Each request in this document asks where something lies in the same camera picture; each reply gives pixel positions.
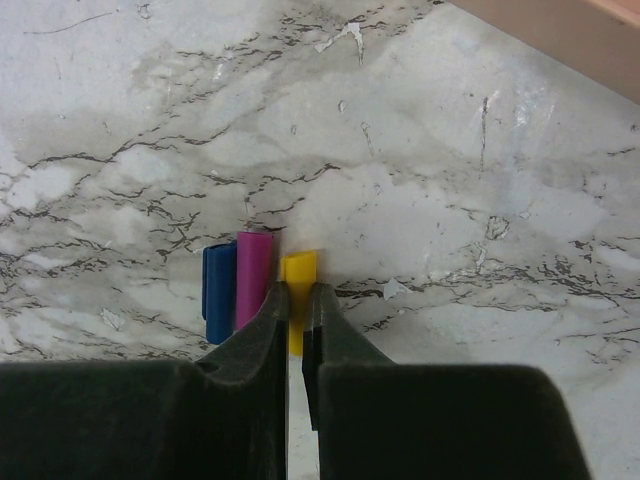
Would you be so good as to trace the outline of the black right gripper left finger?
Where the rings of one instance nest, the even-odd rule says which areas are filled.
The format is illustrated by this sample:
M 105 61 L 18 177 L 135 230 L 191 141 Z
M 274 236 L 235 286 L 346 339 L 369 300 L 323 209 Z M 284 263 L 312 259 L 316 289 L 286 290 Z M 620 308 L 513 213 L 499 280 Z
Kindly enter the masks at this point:
M 5 362 L 5 479 L 283 479 L 288 290 L 196 361 Z

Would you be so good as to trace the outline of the yellow pen cap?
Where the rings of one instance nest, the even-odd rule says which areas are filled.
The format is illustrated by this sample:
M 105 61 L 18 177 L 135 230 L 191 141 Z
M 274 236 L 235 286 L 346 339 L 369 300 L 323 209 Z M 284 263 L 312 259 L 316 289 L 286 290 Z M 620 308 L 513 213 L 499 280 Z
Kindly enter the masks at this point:
M 307 305 L 317 276 L 317 252 L 308 250 L 284 256 L 280 278 L 289 292 L 289 353 L 301 356 Z

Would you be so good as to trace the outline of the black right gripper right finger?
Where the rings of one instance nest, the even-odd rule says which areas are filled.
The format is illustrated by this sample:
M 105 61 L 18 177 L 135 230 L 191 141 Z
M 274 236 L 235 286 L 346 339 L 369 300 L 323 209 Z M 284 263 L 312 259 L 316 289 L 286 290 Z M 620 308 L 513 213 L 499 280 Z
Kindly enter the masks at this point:
M 324 479 L 586 479 L 550 378 L 523 365 L 391 361 L 312 287 L 302 373 Z

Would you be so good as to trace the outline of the purple pen cap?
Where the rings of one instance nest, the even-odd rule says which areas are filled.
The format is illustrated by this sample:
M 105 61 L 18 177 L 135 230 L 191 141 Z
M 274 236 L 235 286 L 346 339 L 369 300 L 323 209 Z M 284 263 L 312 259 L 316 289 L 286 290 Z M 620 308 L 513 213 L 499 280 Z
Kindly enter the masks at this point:
M 273 236 L 237 234 L 235 330 L 244 328 L 258 313 L 271 279 Z

